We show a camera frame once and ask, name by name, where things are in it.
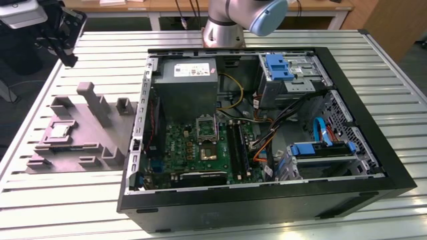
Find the yellow wire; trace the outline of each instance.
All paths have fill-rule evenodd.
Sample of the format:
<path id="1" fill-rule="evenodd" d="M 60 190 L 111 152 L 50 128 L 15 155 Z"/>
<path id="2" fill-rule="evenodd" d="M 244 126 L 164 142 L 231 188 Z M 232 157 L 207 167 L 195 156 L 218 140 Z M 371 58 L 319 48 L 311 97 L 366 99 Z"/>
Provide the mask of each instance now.
<path id="1" fill-rule="evenodd" d="M 234 82 L 238 84 L 238 86 L 239 86 L 239 88 L 240 88 L 240 98 L 239 98 L 239 101 L 238 101 L 234 105 L 231 105 L 231 106 L 226 106 L 226 107 L 219 107 L 219 108 L 216 108 L 218 110 L 232 109 L 232 108 L 234 108 L 235 106 L 238 106 L 238 104 L 243 101 L 243 95 L 244 95 L 244 93 L 243 93 L 243 87 L 242 87 L 239 81 L 238 81 L 232 76 L 230 76 L 227 73 L 219 73 L 219 75 L 224 75 L 224 76 L 228 77 L 231 80 L 234 80 Z"/>

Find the warning label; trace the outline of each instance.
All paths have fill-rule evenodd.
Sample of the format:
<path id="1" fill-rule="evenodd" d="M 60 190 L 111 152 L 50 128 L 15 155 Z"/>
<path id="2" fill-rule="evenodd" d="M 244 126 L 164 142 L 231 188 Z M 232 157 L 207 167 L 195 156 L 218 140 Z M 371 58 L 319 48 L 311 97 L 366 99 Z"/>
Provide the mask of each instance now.
<path id="1" fill-rule="evenodd" d="M 210 75 L 211 69 L 208 63 L 183 63 L 175 65 L 174 77 L 200 77 Z"/>

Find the ram slot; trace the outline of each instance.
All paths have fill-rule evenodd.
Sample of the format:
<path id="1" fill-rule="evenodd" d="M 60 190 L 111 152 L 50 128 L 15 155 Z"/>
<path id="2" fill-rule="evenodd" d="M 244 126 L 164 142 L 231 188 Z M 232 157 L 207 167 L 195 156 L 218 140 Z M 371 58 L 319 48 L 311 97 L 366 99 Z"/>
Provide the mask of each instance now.
<path id="1" fill-rule="evenodd" d="M 246 178 L 247 176 L 251 175 L 251 170 L 250 170 L 246 138 L 243 135 L 240 124 L 234 125 L 234 135 L 235 135 L 235 144 L 236 144 L 238 155 L 239 155 L 240 171 L 243 173 L 243 177 Z"/>
<path id="2" fill-rule="evenodd" d="M 228 153 L 230 153 L 230 161 L 231 161 L 231 171 L 232 175 L 238 180 L 242 179 L 242 171 L 240 171 L 240 163 L 239 163 L 239 155 L 238 155 L 238 147 L 235 141 L 235 129 L 234 125 L 227 125 L 227 142 L 228 142 Z"/>

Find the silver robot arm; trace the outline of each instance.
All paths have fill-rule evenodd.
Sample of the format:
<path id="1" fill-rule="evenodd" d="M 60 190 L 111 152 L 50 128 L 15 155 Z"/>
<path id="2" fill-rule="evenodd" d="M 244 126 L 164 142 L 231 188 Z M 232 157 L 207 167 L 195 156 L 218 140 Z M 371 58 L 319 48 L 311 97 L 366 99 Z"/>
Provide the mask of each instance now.
<path id="1" fill-rule="evenodd" d="M 239 48 L 243 28 L 267 36 L 279 27 L 288 11 L 287 0 L 211 0 L 203 43 L 210 48 Z"/>

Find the wooden table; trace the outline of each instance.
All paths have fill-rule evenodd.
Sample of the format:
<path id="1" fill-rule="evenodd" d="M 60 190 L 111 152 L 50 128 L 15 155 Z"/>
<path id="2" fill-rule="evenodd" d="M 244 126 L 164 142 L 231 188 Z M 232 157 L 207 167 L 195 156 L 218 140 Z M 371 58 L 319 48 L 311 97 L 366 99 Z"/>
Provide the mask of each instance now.
<path id="1" fill-rule="evenodd" d="M 115 18 L 115 17 L 148 17 L 151 29 L 160 31 L 159 18 L 179 17 L 180 13 L 175 0 L 147 0 L 146 2 L 128 2 L 119 6 L 100 6 L 98 1 L 82 2 L 80 0 L 63 0 L 66 6 L 71 9 L 80 10 L 92 18 Z M 342 0 L 342 3 L 330 0 L 300 0 L 303 17 L 332 17 L 328 30 L 339 30 L 344 22 L 346 16 L 354 5 L 350 0 Z M 194 16 L 190 0 L 178 0 L 182 15 L 184 17 Z M 199 0 L 200 15 L 208 16 L 210 0 Z M 295 17 L 299 13 L 298 3 L 288 6 L 286 16 Z"/>

